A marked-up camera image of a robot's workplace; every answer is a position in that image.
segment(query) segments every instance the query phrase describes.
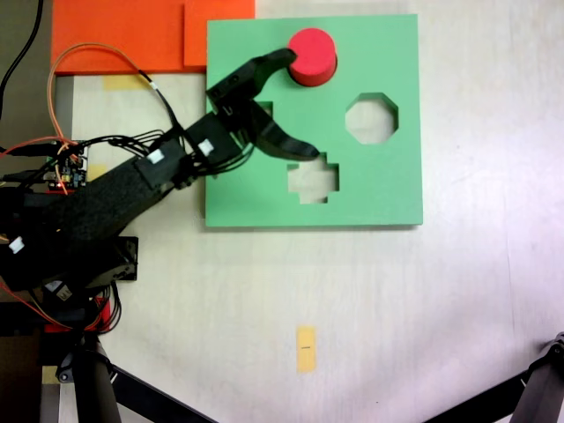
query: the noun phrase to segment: cross-shaped hole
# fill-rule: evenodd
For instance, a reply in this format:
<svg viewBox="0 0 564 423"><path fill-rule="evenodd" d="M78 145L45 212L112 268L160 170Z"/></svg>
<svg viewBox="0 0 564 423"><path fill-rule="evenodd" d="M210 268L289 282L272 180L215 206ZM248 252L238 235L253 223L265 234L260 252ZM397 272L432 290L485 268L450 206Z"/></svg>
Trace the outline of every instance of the cross-shaped hole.
<svg viewBox="0 0 564 423"><path fill-rule="evenodd" d="M300 204L327 203L329 194L338 191L338 164L327 163L322 153L313 161L288 165L288 191L300 195Z"/></svg>

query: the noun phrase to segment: robotic arm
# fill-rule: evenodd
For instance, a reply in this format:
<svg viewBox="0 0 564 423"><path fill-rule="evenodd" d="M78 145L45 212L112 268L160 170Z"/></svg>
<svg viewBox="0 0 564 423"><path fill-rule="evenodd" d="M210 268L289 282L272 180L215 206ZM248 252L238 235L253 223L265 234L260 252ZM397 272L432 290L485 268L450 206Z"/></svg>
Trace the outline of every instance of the robotic arm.
<svg viewBox="0 0 564 423"><path fill-rule="evenodd" d="M112 282L134 278L135 242L118 235L172 189L235 169L255 147L281 159L315 159L313 145L287 135L254 101L268 78L295 59L288 48L251 59L207 91L213 112L187 129L174 126L145 157L122 163L68 197L0 189L0 233L11 239L0 246L8 287L47 286L67 305L88 301ZM84 148L78 144L63 155Z"/></svg>

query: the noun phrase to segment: circuit board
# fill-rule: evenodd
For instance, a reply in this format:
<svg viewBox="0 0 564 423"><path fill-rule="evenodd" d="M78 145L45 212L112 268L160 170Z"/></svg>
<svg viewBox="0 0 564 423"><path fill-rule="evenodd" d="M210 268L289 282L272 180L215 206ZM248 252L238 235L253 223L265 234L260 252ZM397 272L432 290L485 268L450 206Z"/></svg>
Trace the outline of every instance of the circuit board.
<svg viewBox="0 0 564 423"><path fill-rule="evenodd" d="M88 170L88 148L77 157L67 158L64 163L59 165L59 181L56 172L45 174L45 181L50 192L63 192L63 184L67 190L73 191L86 185L86 171Z"/></svg>

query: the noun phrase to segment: black foam padding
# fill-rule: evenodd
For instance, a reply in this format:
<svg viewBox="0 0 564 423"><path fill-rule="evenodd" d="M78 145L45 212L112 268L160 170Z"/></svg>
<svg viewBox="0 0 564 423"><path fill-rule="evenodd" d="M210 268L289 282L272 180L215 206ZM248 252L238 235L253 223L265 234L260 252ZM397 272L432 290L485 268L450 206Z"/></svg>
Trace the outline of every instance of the black foam padding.
<svg viewBox="0 0 564 423"><path fill-rule="evenodd" d="M69 197L53 203L44 219L70 240L95 241L118 234L165 195L186 154L177 141L160 147L164 158L152 163L133 158Z"/></svg>

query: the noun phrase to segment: red cylinder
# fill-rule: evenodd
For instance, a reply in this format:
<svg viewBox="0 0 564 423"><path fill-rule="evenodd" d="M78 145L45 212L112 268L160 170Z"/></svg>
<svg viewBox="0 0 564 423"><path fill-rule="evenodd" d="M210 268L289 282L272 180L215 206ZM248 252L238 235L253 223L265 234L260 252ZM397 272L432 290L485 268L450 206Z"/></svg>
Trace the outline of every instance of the red cylinder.
<svg viewBox="0 0 564 423"><path fill-rule="evenodd" d="M318 28L302 29L288 47L298 55L290 65L290 74L305 86L319 86L329 81L337 69L335 42L328 33Z"/></svg>

